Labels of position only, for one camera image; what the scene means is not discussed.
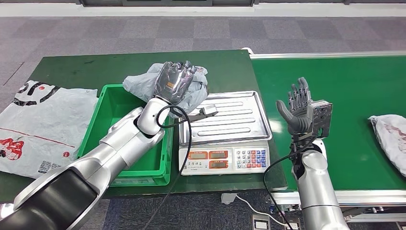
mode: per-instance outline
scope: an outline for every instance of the plastic bag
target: plastic bag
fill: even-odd
[[[406,119],[399,115],[371,116],[368,119],[386,156],[406,177]]]
[[[0,171],[38,178],[73,162],[96,94],[28,81],[0,114]]]
[[[128,76],[123,81],[123,87],[128,92],[140,98],[144,102],[148,102],[154,93],[154,85],[158,74],[161,71],[163,64],[153,64],[146,73],[137,76]],[[191,113],[198,105],[207,98],[207,70],[203,67],[197,67],[193,75],[193,81],[189,86],[183,100],[177,104],[185,110],[187,114]],[[173,118],[178,116],[169,113]]]

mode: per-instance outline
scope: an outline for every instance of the gray carpet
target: gray carpet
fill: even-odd
[[[44,56],[243,47],[258,54],[406,50],[406,18],[0,17],[0,111]],[[268,211],[264,191],[241,196]],[[161,199],[105,200],[82,229],[141,229]],[[219,194],[174,195],[149,229],[250,230],[251,214],[239,200],[221,204]],[[396,229],[393,223],[350,227]]]

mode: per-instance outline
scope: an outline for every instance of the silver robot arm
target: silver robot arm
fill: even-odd
[[[291,157],[305,227],[349,230],[328,175],[326,149],[321,140],[329,135],[332,104],[324,100],[314,102],[306,80],[300,78],[298,83],[299,89],[292,84],[293,92],[288,93],[290,109],[282,101],[277,101],[276,105],[288,123],[292,152],[308,146]]]
[[[193,71],[188,61],[166,62],[145,109],[136,108],[119,120],[84,157],[50,170],[23,189],[0,229],[80,229],[118,174],[162,140],[165,132],[156,123],[158,112],[183,99]],[[160,124],[168,113],[169,108],[160,114]]]

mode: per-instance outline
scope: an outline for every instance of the black cable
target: black cable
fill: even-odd
[[[165,109],[168,109],[168,108],[177,108],[177,109],[179,109],[179,110],[183,113],[183,115],[185,116],[186,119],[185,119],[185,120],[182,120],[182,121],[180,121],[180,122],[174,123],[174,124],[172,124],[172,125],[168,125],[168,126],[161,125],[161,124],[159,123],[159,120],[158,120],[158,119],[159,119],[159,116],[161,115],[161,113],[162,113]],[[187,152],[186,152],[185,160],[183,161],[182,167],[180,168],[178,175],[176,176],[175,180],[173,181],[173,184],[172,184],[171,187],[169,188],[168,193],[165,195],[164,199],[161,201],[161,203],[159,204],[158,208],[155,210],[154,214],[152,214],[151,218],[149,218],[149,220],[148,220],[148,222],[146,223],[146,225],[144,226],[144,228],[142,228],[143,230],[146,230],[146,229],[148,228],[149,224],[152,222],[152,220],[153,220],[154,217],[157,215],[157,213],[161,210],[162,205],[165,203],[166,199],[169,197],[170,193],[172,192],[173,188],[175,187],[176,182],[178,181],[180,175],[182,174],[183,169],[185,168],[186,161],[187,161],[187,159],[188,159],[189,152],[190,152],[190,149],[191,149],[191,147],[192,147],[192,126],[191,126],[191,122],[190,122],[190,119],[189,119],[187,113],[186,113],[182,108],[180,108],[180,107],[177,106],[177,105],[170,104],[170,105],[167,105],[167,106],[163,107],[163,108],[157,113],[156,122],[157,122],[157,125],[158,125],[159,127],[161,127],[161,128],[172,128],[172,127],[177,126],[177,125],[179,125],[179,124],[181,124],[181,123],[183,123],[183,122],[185,122],[185,121],[187,121],[187,122],[188,122],[188,125],[189,125],[189,143],[188,143],[188,150],[187,150]]]
[[[264,182],[265,189],[267,190],[269,196],[271,197],[272,202],[273,202],[274,205],[276,206],[276,209],[278,210],[279,214],[282,216],[283,220],[286,222],[286,224],[289,226],[290,229],[293,229],[293,228],[291,227],[291,224],[288,222],[288,219],[286,218],[285,214],[282,213],[282,210],[278,207],[278,204],[276,203],[275,198],[273,198],[272,193],[270,192],[268,186],[266,185],[266,174],[269,172],[269,170],[271,170],[271,168],[272,168],[274,165],[278,164],[279,162],[281,162],[281,161],[283,161],[283,160],[286,160],[286,159],[288,159],[288,158],[290,158],[290,157],[292,157],[292,156],[295,156],[295,155],[301,153],[303,150],[305,150],[307,147],[309,147],[309,146],[313,143],[313,141],[314,141],[316,138],[317,138],[317,137],[312,138],[307,144],[305,144],[303,147],[301,147],[300,149],[298,149],[296,152],[292,152],[292,153],[290,153],[289,155],[286,155],[286,156],[284,156],[284,157],[278,159],[278,160],[275,161],[273,164],[271,164],[271,165],[265,170],[265,172],[264,172],[263,182]]]

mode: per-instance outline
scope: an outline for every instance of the scale keypad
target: scale keypad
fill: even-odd
[[[237,169],[267,168],[269,153],[264,149],[252,148],[251,150],[238,149],[235,151]]]

